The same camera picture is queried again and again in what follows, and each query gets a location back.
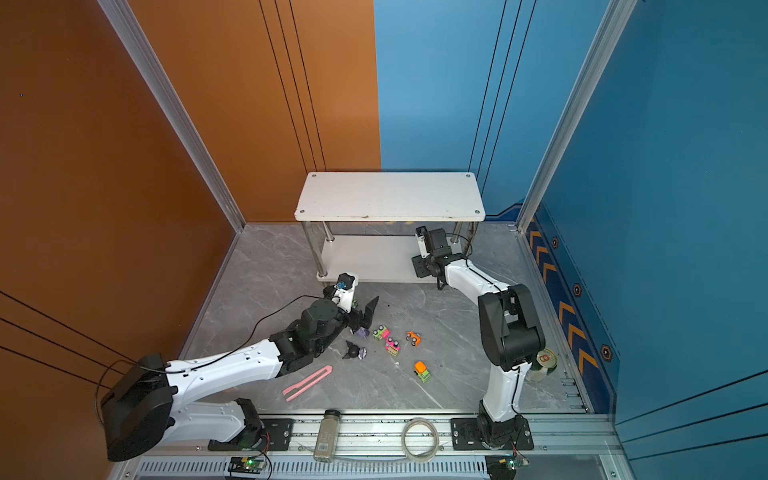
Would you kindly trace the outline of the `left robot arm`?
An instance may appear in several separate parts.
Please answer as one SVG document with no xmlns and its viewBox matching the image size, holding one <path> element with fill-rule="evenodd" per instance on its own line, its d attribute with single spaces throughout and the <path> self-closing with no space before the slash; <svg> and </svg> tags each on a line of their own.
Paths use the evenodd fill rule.
<svg viewBox="0 0 768 480">
<path fill-rule="evenodd" d="M 353 301 L 317 299 L 286 329 L 237 350 L 193 360 L 141 358 L 100 401 L 108 460 L 127 461 L 184 440 L 235 448 L 255 442 L 261 424 L 251 401 L 211 404 L 206 397 L 310 365 L 343 330 L 370 328 L 377 304 L 371 300 L 359 310 Z"/>
</svg>

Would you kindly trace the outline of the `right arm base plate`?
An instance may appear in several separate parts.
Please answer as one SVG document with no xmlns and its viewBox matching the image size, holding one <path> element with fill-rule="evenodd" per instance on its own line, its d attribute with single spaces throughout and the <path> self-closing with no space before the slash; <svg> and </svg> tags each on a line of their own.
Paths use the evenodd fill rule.
<svg viewBox="0 0 768 480">
<path fill-rule="evenodd" d="M 488 418 L 453 418 L 451 440 L 456 451 L 518 450 L 535 448 L 529 423 L 522 415 L 505 422 L 491 422 Z"/>
</svg>

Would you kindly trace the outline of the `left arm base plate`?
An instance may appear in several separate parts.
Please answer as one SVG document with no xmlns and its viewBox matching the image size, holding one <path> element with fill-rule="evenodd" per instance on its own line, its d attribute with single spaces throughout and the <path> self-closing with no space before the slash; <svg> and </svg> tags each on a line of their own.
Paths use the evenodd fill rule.
<svg viewBox="0 0 768 480">
<path fill-rule="evenodd" d="M 208 451 L 287 451 L 292 431 L 293 419 L 261 419 L 254 425 L 246 425 L 233 439 L 220 442 L 210 440 Z"/>
</svg>

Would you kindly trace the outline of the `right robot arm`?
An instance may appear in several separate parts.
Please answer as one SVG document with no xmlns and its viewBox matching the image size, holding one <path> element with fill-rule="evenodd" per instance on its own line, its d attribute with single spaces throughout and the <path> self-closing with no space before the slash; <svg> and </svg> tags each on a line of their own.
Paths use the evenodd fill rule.
<svg viewBox="0 0 768 480">
<path fill-rule="evenodd" d="M 483 272 L 467 255 L 453 251 L 442 229 L 420 226 L 415 236 L 416 276 L 435 278 L 439 289 L 448 286 L 461 292 L 478 309 L 481 344 L 491 363 L 476 420 L 481 441 L 491 449 L 532 450 L 532 433 L 520 412 L 520 399 L 525 377 L 545 349 L 546 339 L 530 289 Z"/>
</svg>

